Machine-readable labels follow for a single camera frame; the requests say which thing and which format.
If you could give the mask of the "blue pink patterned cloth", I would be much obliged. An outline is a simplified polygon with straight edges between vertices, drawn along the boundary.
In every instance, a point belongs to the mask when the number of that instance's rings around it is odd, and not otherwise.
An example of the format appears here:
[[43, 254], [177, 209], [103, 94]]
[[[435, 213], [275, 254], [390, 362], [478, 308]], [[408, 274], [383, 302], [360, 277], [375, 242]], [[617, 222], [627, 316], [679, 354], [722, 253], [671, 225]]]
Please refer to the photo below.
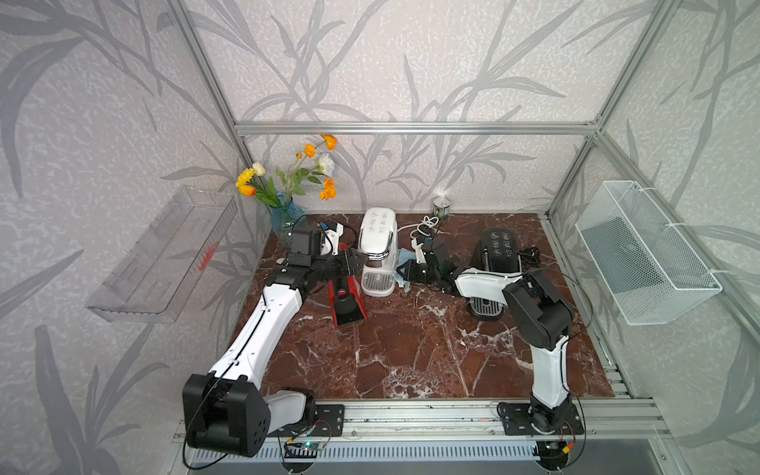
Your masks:
[[416, 261], [416, 254], [413, 251], [409, 251], [409, 249], [399, 249], [396, 266], [394, 268], [394, 278], [398, 287], [403, 292], [408, 292], [411, 287], [411, 282], [408, 278], [408, 263], [415, 263]]

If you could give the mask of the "white coffee machine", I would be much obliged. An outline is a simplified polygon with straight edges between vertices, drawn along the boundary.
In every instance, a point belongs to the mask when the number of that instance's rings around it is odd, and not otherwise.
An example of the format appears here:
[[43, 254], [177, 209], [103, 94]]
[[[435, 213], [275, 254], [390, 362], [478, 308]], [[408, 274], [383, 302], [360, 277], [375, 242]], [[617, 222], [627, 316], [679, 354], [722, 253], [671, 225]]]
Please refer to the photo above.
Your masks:
[[398, 255], [396, 214], [389, 208], [370, 208], [364, 215], [358, 249], [366, 257], [361, 288], [370, 297], [385, 298], [395, 288], [395, 263]]

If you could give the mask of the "black coffee machine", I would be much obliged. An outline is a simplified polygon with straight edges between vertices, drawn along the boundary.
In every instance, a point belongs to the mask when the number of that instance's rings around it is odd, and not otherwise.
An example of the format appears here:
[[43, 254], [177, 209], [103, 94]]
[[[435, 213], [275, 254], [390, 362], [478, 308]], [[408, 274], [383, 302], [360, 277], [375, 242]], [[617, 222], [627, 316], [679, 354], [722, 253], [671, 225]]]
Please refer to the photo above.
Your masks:
[[[473, 251], [470, 266], [494, 273], [521, 273], [517, 237], [508, 229], [486, 229]], [[504, 306], [498, 302], [471, 298], [467, 301], [468, 312], [477, 320], [498, 321], [504, 314]]]

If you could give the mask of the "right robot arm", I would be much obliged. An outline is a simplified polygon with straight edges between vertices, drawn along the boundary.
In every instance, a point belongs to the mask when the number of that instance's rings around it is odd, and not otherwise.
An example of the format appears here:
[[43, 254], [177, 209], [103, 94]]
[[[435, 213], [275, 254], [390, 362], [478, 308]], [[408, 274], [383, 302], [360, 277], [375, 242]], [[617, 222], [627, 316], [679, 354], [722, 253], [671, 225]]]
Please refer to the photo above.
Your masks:
[[500, 304], [510, 311], [521, 338], [532, 352], [534, 382], [528, 409], [518, 411], [502, 402], [497, 413], [503, 421], [552, 435], [573, 418], [567, 378], [567, 346], [573, 312], [563, 295], [540, 269], [504, 273], [474, 267], [453, 267], [431, 257], [425, 263], [410, 259], [396, 267], [403, 280], [425, 283], [441, 292]]

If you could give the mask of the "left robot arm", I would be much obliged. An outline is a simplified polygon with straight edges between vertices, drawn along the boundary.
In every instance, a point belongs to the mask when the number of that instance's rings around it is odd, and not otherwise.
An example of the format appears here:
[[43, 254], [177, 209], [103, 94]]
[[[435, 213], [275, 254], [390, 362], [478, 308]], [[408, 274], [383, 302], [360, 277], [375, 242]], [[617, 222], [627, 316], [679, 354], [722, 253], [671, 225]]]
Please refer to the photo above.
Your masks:
[[309, 431], [317, 406], [309, 390], [285, 389], [264, 397], [262, 380], [290, 321], [321, 283], [357, 271], [352, 249], [328, 255], [292, 253], [265, 280], [249, 320], [206, 374], [192, 374], [182, 390], [185, 443], [197, 449], [252, 457], [281, 429]]

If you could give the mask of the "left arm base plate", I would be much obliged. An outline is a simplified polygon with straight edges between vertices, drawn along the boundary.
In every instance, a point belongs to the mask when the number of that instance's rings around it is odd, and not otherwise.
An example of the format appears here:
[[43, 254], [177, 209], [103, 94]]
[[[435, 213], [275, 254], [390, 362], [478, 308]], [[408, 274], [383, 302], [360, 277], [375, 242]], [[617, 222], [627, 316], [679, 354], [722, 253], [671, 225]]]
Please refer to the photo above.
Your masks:
[[315, 425], [307, 437], [340, 437], [346, 421], [346, 406], [342, 404], [316, 405]]

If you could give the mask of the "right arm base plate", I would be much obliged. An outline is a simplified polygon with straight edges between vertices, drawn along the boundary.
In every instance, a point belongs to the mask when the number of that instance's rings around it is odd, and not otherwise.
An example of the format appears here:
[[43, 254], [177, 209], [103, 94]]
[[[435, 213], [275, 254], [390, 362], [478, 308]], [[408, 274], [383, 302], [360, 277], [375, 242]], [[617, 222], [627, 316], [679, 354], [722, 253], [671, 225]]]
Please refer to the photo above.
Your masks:
[[584, 435], [583, 418], [567, 397], [556, 408], [548, 408], [536, 398], [530, 403], [500, 402], [497, 405], [505, 435]]

